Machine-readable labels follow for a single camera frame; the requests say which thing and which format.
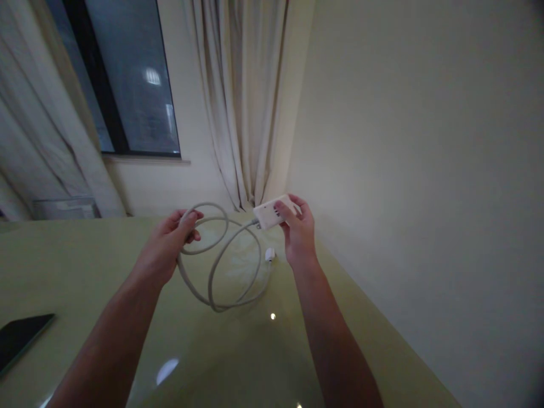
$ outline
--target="finger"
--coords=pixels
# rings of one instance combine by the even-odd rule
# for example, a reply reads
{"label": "finger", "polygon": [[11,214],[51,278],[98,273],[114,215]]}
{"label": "finger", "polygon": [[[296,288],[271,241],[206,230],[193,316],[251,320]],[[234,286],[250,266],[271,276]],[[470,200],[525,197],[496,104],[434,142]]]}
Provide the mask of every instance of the finger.
{"label": "finger", "polygon": [[171,233],[173,238],[183,245],[183,243],[185,243],[185,241],[188,239],[189,234],[193,231],[197,219],[198,214],[195,211],[188,214],[185,219],[182,218],[177,228]]}
{"label": "finger", "polygon": [[285,244],[289,245],[291,238],[291,229],[289,228],[289,225],[284,221],[279,226],[282,227],[283,236],[285,237]]}
{"label": "finger", "polygon": [[191,234],[193,235],[195,241],[200,241],[200,239],[202,239],[200,236],[200,232],[198,232],[196,229],[194,229]]}
{"label": "finger", "polygon": [[289,207],[287,207],[283,202],[276,201],[276,203],[274,204],[274,209],[278,210],[279,215],[281,215],[283,217],[283,219],[285,221],[287,221],[287,223],[289,225],[292,225],[293,223],[300,222],[300,220],[298,220],[296,218],[296,215],[293,214],[291,209]]}
{"label": "finger", "polygon": [[185,210],[176,210],[164,220],[162,220],[154,229],[153,235],[164,235],[173,231],[176,227],[180,218],[183,216]]}
{"label": "finger", "polygon": [[306,201],[304,201],[302,198],[300,198],[298,195],[289,194],[289,198],[291,201],[295,204],[297,204],[300,207],[300,211],[302,211],[302,215],[306,213],[311,213],[310,206]]}

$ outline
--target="black phone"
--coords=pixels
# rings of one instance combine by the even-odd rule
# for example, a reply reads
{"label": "black phone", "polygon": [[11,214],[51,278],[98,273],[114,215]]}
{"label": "black phone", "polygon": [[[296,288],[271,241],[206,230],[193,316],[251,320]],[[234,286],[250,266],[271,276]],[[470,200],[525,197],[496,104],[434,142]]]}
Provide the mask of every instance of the black phone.
{"label": "black phone", "polygon": [[0,377],[51,324],[54,314],[14,320],[0,329]]}

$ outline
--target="coiled cable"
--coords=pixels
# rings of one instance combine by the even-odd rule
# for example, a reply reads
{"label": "coiled cable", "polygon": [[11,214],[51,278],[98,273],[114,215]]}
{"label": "coiled cable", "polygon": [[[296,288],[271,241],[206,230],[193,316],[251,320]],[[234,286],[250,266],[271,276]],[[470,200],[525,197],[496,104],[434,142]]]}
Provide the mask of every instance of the coiled cable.
{"label": "coiled cable", "polygon": [[[189,290],[191,290],[191,292],[193,293],[195,298],[197,298],[198,300],[200,300],[204,304],[210,306],[214,312],[220,313],[220,312],[224,312],[226,310],[229,310],[229,309],[231,309],[233,307],[242,306],[242,305],[248,304],[250,302],[253,302],[254,300],[257,300],[265,292],[266,287],[268,285],[268,280],[270,278],[270,264],[271,264],[271,262],[269,262],[268,272],[266,273],[265,281],[264,281],[263,287],[260,290],[260,292],[258,294],[256,294],[255,296],[253,296],[252,298],[250,298],[250,299],[244,299],[245,295],[249,292],[249,290],[252,288],[253,284],[255,283],[255,279],[257,279],[259,269],[261,268],[261,253],[262,253],[261,243],[259,242],[259,239],[254,234],[254,232],[249,229],[249,227],[258,224],[258,220],[254,219],[254,220],[242,225],[237,221],[229,219],[226,211],[221,206],[219,206],[219,205],[217,205],[215,203],[212,203],[212,202],[203,202],[203,203],[196,204],[195,206],[188,209],[185,212],[185,214],[181,217],[180,223],[183,222],[193,210],[195,210],[195,209],[197,209],[199,207],[204,207],[204,206],[211,206],[211,207],[217,208],[219,211],[221,211],[223,216],[211,216],[211,217],[200,219],[200,220],[198,220],[196,222],[194,227],[196,228],[199,225],[204,224],[204,223],[206,223],[208,221],[224,220],[225,221],[225,229],[224,229],[223,233],[221,234],[221,236],[214,243],[208,245],[207,247],[205,247],[203,249],[199,249],[199,250],[195,250],[195,251],[188,251],[188,250],[182,249],[181,253],[177,256],[177,265],[178,265],[178,267],[180,269],[181,277],[183,278],[183,280],[185,281],[185,284],[187,285]],[[201,254],[203,252],[206,252],[207,250],[210,250],[211,248],[213,248],[214,246],[219,244],[219,242],[225,237],[225,235],[227,234],[228,224],[229,223],[236,224],[236,225],[240,226],[240,228],[227,240],[227,242],[225,243],[225,245],[223,246],[223,248],[221,249],[221,251],[219,252],[217,257],[215,258],[215,261],[214,261],[214,263],[213,263],[213,265],[211,267],[211,270],[210,270],[210,275],[208,276],[208,297],[205,298],[204,296],[202,296],[197,291],[197,289],[194,287],[194,285],[190,281],[189,277],[187,276],[187,271],[185,270],[185,267],[183,266],[183,261],[181,259],[181,255],[182,254],[184,254],[184,255],[197,255],[197,254]],[[253,236],[253,238],[255,238],[255,241],[257,242],[258,251],[259,251],[259,260],[258,260],[258,263],[257,263],[257,267],[255,268],[255,272],[253,274],[253,277],[251,279],[250,284],[247,286],[247,288],[242,292],[242,294],[238,297],[238,299],[234,303],[231,303],[231,304],[219,304],[219,303],[216,303],[214,301],[214,295],[213,295],[213,283],[214,283],[215,270],[217,269],[217,265],[219,264],[219,261],[221,260],[221,257],[223,256],[223,254],[227,250],[227,247],[230,245],[232,240],[236,236],[238,236],[238,234],[240,232],[242,232],[242,231],[249,232]]]}

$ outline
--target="glossy table surface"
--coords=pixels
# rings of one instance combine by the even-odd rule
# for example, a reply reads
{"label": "glossy table surface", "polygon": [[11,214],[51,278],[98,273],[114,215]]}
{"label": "glossy table surface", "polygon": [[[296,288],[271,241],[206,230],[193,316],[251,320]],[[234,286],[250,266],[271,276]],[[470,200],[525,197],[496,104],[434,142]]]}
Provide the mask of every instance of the glossy table surface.
{"label": "glossy table surface", "polygon": [[[232,214],[232,218],[246,221],[250,216]],[[158,221],[0,224],[0,325],[45,313],[57,315],[0,378],[0,406],[45,406]],[[220,221],[206,223],[199,228],[203,241],[190,247],[212,242],[222,228]],[[279,227],[255,231],[263,252],[273,247],[278,255],[264,296],[217,314],[193,297],[176,271],[160,295],[127,406],[323,406],[282,231]],[[202,293],[219,246],[184,258]],[[458,406],[328,250],[319,243],[317,250],[385,406]],[[243,233],[219,264],[214,299],[234,301],[255,262],[256,244]],[[256,290],[265,271],[261,269]]]}

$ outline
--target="white curtain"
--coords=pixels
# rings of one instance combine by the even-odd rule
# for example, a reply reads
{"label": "white curtain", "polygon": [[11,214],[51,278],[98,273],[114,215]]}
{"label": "white curtain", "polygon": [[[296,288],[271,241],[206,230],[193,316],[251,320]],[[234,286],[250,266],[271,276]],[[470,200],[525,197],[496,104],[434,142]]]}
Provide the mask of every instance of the white curtain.
{"label": "white curtain", "polygon": [[215,157],[232,203],[261,203],[277,133],[286,0],[185,0]]}
{"label": "white curtain", "polygon": [[125,209],[69,57],[43,0],[0,1],[0,209],[92,197],[102,217]]}

